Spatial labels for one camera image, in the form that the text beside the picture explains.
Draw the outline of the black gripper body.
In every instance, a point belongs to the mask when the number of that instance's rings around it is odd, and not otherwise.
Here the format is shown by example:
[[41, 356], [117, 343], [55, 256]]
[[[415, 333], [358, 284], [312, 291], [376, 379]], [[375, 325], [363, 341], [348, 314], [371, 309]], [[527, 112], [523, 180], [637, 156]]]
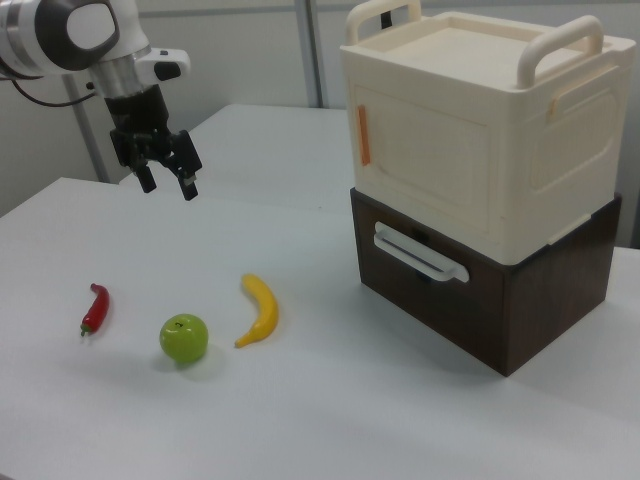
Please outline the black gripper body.
[[195, 175], [202, 168], [189, 133], [169, 129], [169, 112], [158, 85], [131, 96], [107, 98], [105, 103], [114, 122], [111, 140], [122, 166], [138, 173], [149, 161], [156, 161], [175, 175]]

